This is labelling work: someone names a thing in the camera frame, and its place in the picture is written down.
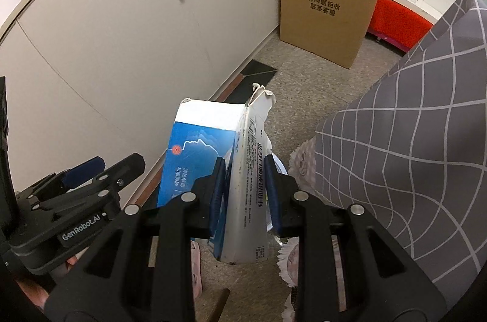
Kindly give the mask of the pink slipper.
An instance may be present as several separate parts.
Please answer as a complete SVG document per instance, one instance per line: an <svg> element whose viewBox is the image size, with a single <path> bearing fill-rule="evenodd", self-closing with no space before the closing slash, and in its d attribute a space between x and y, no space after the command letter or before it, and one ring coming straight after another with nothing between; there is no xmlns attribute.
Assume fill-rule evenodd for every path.
<svg viewBox="0 0 487 322"><path fill-rule="evenodd" d="M203 291L201 281L201 249L196 241L191 242L191 278L193 298L199 297Z"/></svg>

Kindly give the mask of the white low cabinet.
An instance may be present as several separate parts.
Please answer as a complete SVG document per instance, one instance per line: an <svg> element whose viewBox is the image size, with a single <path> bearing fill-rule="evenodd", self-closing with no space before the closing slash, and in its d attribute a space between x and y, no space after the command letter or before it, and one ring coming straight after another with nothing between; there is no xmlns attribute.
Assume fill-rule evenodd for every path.
<svg viewBox="0 0 487 322"><path fill-rule="evenodd" d="M15 190L94 156L153 173L179 103L216 97L278 24L278 0L1 0Z"/></svg>

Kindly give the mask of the red storage bench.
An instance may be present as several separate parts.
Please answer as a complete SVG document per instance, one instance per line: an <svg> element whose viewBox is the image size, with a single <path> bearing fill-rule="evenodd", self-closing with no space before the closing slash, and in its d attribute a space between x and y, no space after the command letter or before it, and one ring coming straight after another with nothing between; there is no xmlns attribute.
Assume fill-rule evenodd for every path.
<svg viewBox="0 0 487 322"><path fill-rule="evenodd" d="M430 21L396 1L377 0L367 32L408 52L432 27Z"/></svg>

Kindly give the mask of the grey checked bed sheet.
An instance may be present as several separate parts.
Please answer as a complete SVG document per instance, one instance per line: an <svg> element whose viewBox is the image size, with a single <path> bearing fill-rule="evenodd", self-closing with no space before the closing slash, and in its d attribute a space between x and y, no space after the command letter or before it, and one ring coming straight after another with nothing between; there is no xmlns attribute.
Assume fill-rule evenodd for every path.
<svg viewBox="0 0 487 322"><path fill-rule="evenodd" d="M455 0L317 126L314 190L362 204L454 306L486 262L486 4Z"/></svg>

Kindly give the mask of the blue white paper box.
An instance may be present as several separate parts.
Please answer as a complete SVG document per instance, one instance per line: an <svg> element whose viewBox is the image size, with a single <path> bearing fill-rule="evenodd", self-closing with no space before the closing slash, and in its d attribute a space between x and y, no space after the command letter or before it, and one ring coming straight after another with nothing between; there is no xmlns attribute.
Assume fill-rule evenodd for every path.
<svg viewBox="0 0 487 322"><path fill-rule="evenodd" d="M255 83L246 103L184 99L176 113L157 204L190 191L222 158L224 193L209 247L223 263L255 263L269 256L264 159L272 143L264 125L274 102L273 92Z"/></svg>

